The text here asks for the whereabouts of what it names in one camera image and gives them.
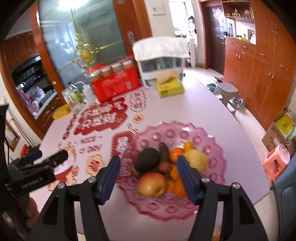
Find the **yellow pear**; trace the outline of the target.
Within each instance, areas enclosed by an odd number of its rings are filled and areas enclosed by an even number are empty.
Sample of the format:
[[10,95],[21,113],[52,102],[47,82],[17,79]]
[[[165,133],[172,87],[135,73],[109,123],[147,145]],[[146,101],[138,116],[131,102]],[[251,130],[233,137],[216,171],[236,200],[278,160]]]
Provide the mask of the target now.
[[190,167],[197,169],[199,172],[204,172],[208,167],[208,157],[203,152],[190,149],[184,152],[184,157]]

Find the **yellow tissue box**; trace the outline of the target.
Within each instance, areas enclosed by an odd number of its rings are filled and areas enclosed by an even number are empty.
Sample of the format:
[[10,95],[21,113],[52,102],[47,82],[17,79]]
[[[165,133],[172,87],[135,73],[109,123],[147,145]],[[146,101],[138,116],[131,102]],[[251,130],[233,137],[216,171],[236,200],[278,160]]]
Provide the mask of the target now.
[[164,83],[156,83],[160,98],[184,93],[184,87],[178,78],[171,79]]

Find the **small yellow box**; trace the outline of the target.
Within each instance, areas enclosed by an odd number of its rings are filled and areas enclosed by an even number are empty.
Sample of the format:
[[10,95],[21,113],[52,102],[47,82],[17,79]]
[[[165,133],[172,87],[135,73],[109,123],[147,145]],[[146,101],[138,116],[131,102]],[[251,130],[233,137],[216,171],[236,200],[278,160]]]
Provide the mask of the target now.
[[53,115],[52,115],[52,118],[54,120],[59,120],[67,115],[69,115],[71,113],[71,109],[69,107],[68,104],[64,104],[63,106],[60,106],[59,108],[57,108]]

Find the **small orange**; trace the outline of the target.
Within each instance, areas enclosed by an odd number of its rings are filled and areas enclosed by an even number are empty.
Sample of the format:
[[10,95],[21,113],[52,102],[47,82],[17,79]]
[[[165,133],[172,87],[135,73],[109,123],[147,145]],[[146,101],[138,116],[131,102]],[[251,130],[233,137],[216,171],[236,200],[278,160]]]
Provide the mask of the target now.
[[184,143],[184,151],[186,152],[191,149],[195,149],[194,144],[192,142],[185,142]]

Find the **pink plastic fruit bowl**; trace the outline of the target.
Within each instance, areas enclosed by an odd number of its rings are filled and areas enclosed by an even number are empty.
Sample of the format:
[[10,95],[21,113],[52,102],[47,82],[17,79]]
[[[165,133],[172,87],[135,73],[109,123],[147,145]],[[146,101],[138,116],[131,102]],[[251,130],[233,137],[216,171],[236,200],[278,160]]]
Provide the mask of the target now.
[[[162,164],[156,172],[165,177],[166,189],[158,197],[149,198],[138,192],[140,173],[135,169],[134,163],[138,154],[146,148],[154,148],[162,154]],[[139,214],[161,222],[184,221],[196,214],[198,208],[185,195],[175,164],[177,154],[189,148],[207,156],[207,168],[201,172],[201,176],[208,177],[217,184],[225,184],[227,161],[223,157],[223,149],[203,128],[174,120],[148,126],[140,133],[116,133],[112,137],[111,153],[121,159],[116,181],[126,202],[135,207]]]

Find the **red drink multipack box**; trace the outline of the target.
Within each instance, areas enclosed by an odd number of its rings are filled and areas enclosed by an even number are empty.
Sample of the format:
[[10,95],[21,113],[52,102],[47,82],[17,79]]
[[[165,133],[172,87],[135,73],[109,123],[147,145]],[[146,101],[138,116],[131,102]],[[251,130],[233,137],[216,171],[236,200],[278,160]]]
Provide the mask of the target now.
[[84,73],[100,102],[141,87],[133,55],[109,65],[97,64]]

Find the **small red fruit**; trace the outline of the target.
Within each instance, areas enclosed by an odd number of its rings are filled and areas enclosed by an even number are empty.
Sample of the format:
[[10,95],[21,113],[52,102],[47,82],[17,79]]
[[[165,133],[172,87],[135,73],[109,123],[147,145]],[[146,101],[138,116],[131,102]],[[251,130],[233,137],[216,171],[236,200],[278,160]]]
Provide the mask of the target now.
[[158,165],[158,171],[164,174],[169,174],[171,172],[172,166],[168,162],[161,162]]

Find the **glass sliding door gold ornament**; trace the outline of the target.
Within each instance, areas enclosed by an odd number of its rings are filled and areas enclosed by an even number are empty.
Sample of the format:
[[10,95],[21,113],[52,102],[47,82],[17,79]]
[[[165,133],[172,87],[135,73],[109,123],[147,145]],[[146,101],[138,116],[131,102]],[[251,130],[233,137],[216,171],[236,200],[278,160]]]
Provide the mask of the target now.
[[83,80],[90,67],[132,54],[133,43],[152,36],[144,1],[35,1],[34,41],[58,94]]

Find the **white appliance with cloth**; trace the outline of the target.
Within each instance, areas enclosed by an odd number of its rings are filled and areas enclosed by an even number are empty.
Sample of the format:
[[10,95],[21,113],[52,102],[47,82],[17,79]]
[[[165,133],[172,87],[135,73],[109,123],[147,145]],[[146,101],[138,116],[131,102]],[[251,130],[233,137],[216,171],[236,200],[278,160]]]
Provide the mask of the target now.
[[185,60],[189,58],[187,40],[180,37],[149,37],[136,41],[132,46],[142,84],[153,89],[160,73],[182,80]]

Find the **red apple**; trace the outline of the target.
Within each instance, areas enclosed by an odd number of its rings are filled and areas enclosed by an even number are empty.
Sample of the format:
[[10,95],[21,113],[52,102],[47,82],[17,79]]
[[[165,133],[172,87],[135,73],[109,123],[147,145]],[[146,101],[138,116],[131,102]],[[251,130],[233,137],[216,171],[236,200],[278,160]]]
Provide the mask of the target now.
[[138,180],[138,193],[146,198],[161,196],[166,190],[166,178],[158,172],[148,172]]

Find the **white squeeze bottle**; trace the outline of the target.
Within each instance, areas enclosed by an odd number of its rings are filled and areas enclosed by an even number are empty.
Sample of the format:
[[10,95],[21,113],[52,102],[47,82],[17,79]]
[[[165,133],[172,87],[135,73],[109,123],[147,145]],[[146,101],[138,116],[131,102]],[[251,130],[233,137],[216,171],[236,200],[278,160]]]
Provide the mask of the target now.
[[85,84],[83,86],[83,94],[87,102],[96,102],[96,97],[90,85]]

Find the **orange tangerine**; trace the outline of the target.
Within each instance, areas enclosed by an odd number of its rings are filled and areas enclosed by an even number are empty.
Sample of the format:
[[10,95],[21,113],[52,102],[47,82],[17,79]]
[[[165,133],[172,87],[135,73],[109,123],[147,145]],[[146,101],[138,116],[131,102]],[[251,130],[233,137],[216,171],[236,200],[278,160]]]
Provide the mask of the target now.
[[170,160],[173,163],[177,162],[178,156],[182,156],[184,154],[184,150],[182,148],[173,148],[170,151]]
[[183,183],[182,183],[182,180],[181,179],[175,181],[175,185],[174,185],[174,188],[173,188],[173,193],[177,197],[184,197],[184,196],[186,196],[186,191],[184,189],[184,186],[183,186]]

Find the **overripe brown banana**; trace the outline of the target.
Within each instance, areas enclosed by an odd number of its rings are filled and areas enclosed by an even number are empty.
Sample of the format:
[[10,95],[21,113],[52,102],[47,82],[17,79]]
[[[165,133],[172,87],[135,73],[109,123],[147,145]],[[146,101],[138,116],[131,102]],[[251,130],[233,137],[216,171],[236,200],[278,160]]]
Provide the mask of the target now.
[[168,146],[164,142],[159,143],[159,155],[161,162],[171,162]]

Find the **dark green avocado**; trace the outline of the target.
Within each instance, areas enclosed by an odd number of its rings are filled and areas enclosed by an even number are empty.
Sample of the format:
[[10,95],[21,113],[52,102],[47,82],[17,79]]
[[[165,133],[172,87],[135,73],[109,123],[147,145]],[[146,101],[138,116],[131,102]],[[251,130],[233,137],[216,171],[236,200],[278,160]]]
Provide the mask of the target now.
[[155,148],[147,148],[141,151],[136,161],[134,168],[139,173],[145,173],[157,168],[161,162],[160,153]]

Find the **cardboard box on floor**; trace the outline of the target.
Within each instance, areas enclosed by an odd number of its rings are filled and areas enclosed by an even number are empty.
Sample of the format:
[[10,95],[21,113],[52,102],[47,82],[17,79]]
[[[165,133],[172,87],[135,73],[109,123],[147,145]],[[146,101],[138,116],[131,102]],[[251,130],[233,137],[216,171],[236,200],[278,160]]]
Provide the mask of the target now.
[[295,114],[289,109],[278,113],[262,142],[268,151],[283,144],[292,157],[295,153]]

